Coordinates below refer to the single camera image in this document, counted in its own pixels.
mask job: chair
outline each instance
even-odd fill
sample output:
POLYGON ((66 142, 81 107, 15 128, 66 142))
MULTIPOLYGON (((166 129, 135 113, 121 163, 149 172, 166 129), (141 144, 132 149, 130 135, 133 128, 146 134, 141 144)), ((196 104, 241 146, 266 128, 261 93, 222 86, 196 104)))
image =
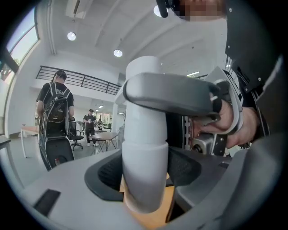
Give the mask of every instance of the chair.
POLYGON ((81 149, 83 149, 82 144, 77 143, 77 141, 82 140, 84 137, 83 136, 77 136, 77 130, 76 130, 76 122, 74 121, 69 121, 69 134, 68 134, 68 138, 69 140, 74 141, 73 144, 71 144, 71 146, 73 146, 73 151, 75 146, 80 146, 81 149))

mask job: white ceiling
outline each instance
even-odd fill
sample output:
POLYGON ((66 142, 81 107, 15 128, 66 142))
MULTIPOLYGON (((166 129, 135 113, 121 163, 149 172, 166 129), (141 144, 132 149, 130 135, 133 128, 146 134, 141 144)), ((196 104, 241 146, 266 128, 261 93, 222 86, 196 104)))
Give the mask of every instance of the white ceiling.
MULTIPOLYGON (((99 113, 113 113, 113 102, 92 99, 90 97, 82 97, 79 95, 74 95, 74 106, 78 109, 87 110, 87 112, 89 109, 93 109, 94 111, 96 111, 96 109, 99 109, 99 113)), ((125 111, 125 105, 118 106, 118 113, 125 111)))
POLYGON ((153 13, 155 0, 93 0, 84 19, 66 16, 68 0, 53 1, 52 30, 57 50, 94 58, 125 73, 133 59, 153 55, 163 71, 187 75, 209 73, 225 61, 226 21, 184 22, 169 12, 153 13), (67 39, 68 32, 76 40, 67 39), (113 55, 120 49, 123 56, 113 55))

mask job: man wearing backpack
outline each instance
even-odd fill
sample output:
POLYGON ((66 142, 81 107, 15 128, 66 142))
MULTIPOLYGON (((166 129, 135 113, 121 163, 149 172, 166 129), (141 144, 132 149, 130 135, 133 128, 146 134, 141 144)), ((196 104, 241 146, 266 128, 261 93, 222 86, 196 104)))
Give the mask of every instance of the man wearing backpack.
MULTIPOLYGON (((54 77, 54 84, 56 85, 56 94, 64 95, 65 90, 67 87, 64 85, 65 79, 67 78, 66 73, 63 70, 58 70, 55 73, 54 77)), ((40 117, 40 119, 43 116, 44 113, 44 105, 49 101, 49 99, 52 97, 50 84, 46 83, 43 85, 42 90, 38 96, 38 105, 37 105, 37 114, 40 117)), ((74 97, 72 93, 69 93, 67 97, 67 103, 68 103, 68 110, 70 117, 74 116, 74 97)))

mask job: black t-shirt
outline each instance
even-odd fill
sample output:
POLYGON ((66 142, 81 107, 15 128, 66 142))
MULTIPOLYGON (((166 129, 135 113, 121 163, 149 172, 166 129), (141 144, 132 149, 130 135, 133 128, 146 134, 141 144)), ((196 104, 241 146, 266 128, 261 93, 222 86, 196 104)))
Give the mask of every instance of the black t-shirt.
MULTIPOLYGON (((55 82, 55 84, 56 84, 57 94, 63 95, 63 93, 67 89, 67 87, 64 84, 59 83, 59 82, 55 82)), ((43 85, 43 87, 40 91, 40 94, 39 94, 36 101, 42 101, 45 104, 49 100, 49 98, 51 98, 51 96, 52 96, 52 94, 51 94, 51 90, 50 90, 50 85, 49 85, 49 83, 46 83, 45 85, 43 85)), ((68 107, 74 106, 74 97, 73 97, 73 94, 71 92, 69 93, 69 96, 67 98, 67 102, 68 102, 68 107)))
POLYGON ((94 121, 96 120, 96 118, 94 116, 90 116, 89 114, 85 115, 83 120, 91 120, 92 122, 91 123, 85 123, 85 128, 88 129, 88 128, 93 128, 94 129, 94 121))

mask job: sky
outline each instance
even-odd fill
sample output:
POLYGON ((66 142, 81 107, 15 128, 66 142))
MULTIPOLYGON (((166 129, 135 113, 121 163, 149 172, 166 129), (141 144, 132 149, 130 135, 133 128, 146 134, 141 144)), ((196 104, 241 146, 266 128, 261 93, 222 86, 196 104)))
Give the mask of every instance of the sky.
MULTIPOLYGON (((12 47, 16 44, 16 42, 20 39, 20 37, 25 34, 33 25, 35 25, 34 21, 34 10, 32 9, 27 16, 22 20, 19 24, 12 37, 10 38, 7 49, 10 52, 12 47)), ((31 29, 17 44, 12 52, 13 59, 23 60, 26 53, 29 49, 35 44, 37 41, 37 34, 35 28, 31 29)))

